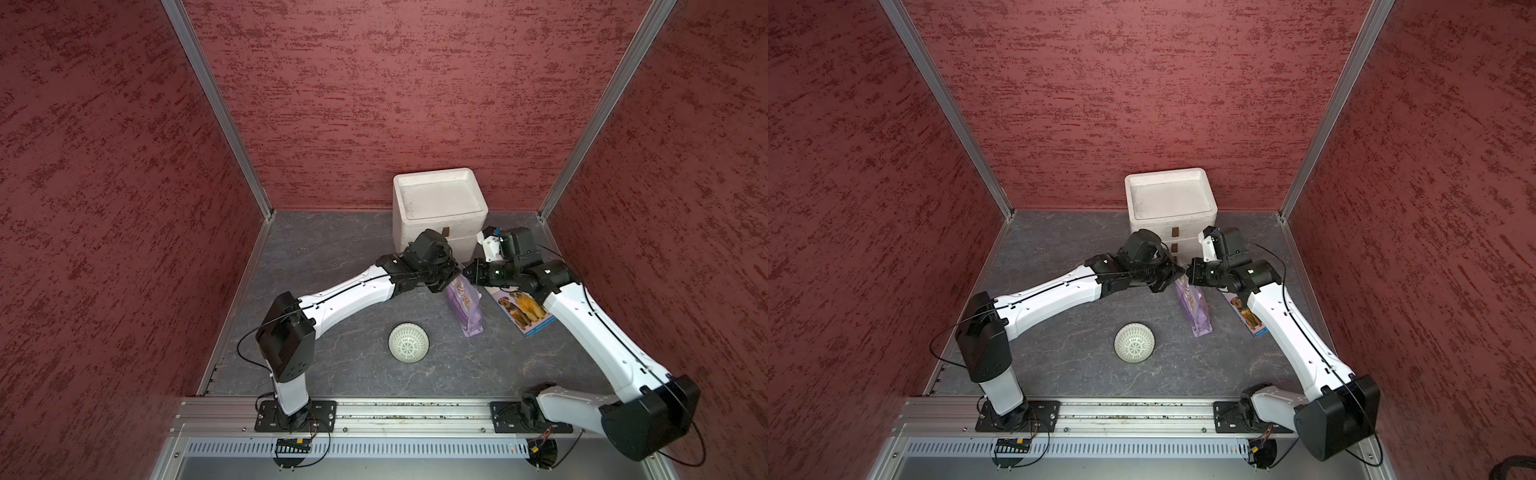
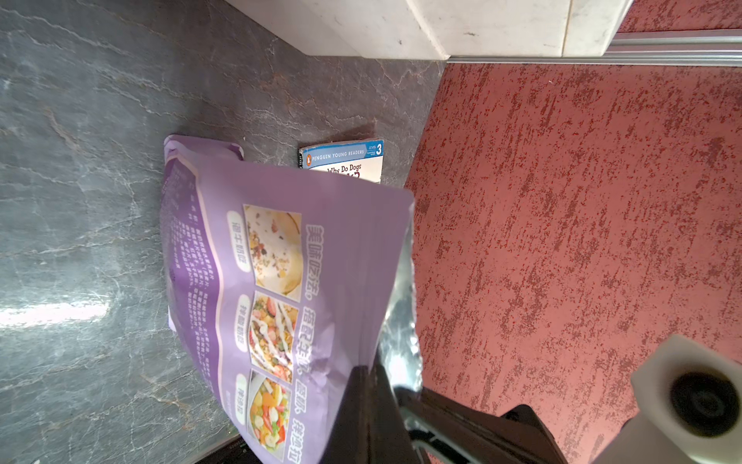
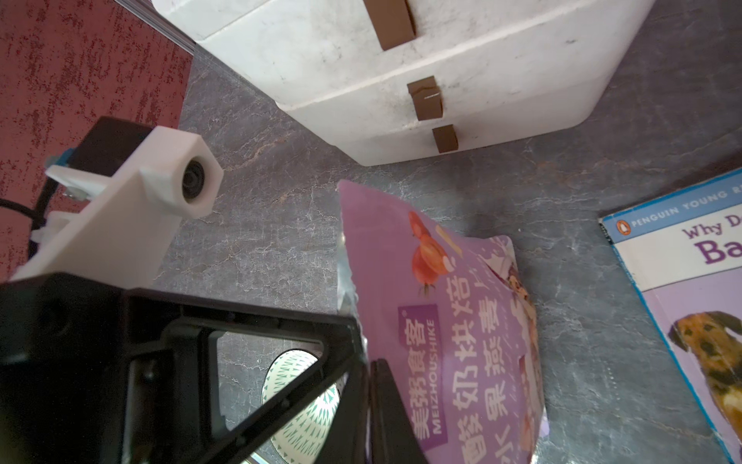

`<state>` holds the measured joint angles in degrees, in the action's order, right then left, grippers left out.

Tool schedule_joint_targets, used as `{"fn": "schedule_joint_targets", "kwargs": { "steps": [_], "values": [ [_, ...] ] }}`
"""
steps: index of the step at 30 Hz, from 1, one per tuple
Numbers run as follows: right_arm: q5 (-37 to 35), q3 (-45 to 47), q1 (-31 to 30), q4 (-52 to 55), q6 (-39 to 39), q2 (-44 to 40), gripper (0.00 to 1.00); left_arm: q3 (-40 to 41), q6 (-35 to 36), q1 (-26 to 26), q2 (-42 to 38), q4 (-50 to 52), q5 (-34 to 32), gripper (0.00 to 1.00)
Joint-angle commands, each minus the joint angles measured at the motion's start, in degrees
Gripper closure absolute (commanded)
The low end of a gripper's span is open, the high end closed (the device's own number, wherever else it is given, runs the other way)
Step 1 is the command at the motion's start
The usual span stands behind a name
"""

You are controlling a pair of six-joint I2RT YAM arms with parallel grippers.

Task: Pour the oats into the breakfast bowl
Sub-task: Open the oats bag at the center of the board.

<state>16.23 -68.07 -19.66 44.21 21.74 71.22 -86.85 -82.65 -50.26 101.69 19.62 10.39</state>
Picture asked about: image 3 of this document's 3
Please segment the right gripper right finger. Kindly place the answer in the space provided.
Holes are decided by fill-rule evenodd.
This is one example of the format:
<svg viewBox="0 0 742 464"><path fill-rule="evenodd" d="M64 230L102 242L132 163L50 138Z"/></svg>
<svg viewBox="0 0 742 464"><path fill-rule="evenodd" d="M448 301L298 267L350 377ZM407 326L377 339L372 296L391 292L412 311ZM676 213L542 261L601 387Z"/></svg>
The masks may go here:
<svg viewBox="0 0 742 464"><path fill-rule="evenodd" d="M415 438L390 365L384 359L370 367L370 463L427 464Z"/></svg>

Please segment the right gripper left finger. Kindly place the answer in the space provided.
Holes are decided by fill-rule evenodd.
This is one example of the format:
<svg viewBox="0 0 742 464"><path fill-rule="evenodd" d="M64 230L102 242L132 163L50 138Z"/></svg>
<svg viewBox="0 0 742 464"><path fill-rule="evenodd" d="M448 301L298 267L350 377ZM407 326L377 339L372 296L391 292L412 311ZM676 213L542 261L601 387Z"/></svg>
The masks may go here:
<svg viewBox="0 0 742 464"><path fill-rule="evenodd" d="M317 343L321 358L234 427L220 414L224 334ZM365 357L349 317L255 307L69 274L1 288L5 463L241 463L347 378L321 463L365 460Z"/></svg>

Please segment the purple oats bag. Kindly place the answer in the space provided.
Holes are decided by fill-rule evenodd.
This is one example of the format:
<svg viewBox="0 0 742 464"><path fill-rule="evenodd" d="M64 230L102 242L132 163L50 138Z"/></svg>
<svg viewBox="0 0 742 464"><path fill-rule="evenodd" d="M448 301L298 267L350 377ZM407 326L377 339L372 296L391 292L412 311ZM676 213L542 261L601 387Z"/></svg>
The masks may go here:
<svg viewBox="0 0 742 464"><path fill-rule="evenodd" d="M338 185L357 315L431 463L529 463L546 410L536 310L504 235L471 238Z"/></svg>

